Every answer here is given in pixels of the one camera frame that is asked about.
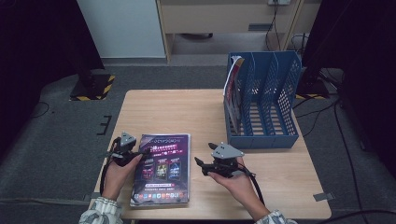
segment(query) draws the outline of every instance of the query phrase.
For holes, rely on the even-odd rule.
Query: yellow and black tape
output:
[[[326,94],[296,94],[296,99],[327,99]]]
[[[96,96],[86,96],[86,95],[80,95],[80,96],[75,96],[75,97],[70,97],[71,101],[90,101],[90,100],[104,100],[107,97],[108,92],[111,89],[111,85],[113,85],[114,78],[116,76],[109,76],[107,84],[103,90],[103,93],[101,95],[96,95]]]

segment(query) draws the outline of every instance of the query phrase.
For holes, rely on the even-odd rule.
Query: colorful cover art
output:
[[[131,206],[189,201],[190,140],[186,133],[142,135],[139,151],[151,151],[136,166]]]
[[[241,56],[232,56],[233,62],[224,85],[223,96],[228,114],[230,115],[232,130],[239,135],[241,132],[241,96],[238,89],[239,68],[244,62]]]

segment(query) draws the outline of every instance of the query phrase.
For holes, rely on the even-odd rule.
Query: white cabinet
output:
[[[155,0],[78,0],[101,58],[165,58]]]

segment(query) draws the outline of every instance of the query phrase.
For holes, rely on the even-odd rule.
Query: person's left hand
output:
[[[113,201],[117,200],[125,180],[129,174],[134,172],[136,165],[139,163],[140,159],[142,159],[142,156],[143,155],[136,156],[123,167],[118,166],[115,162],[111,162],[108,165],[102,197]]]

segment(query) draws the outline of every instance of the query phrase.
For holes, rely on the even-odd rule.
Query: power outlet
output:
[[[268,5],[274,5],[275,2],[276,2],[279,6],[290,5],[290,0],[268,0]]]

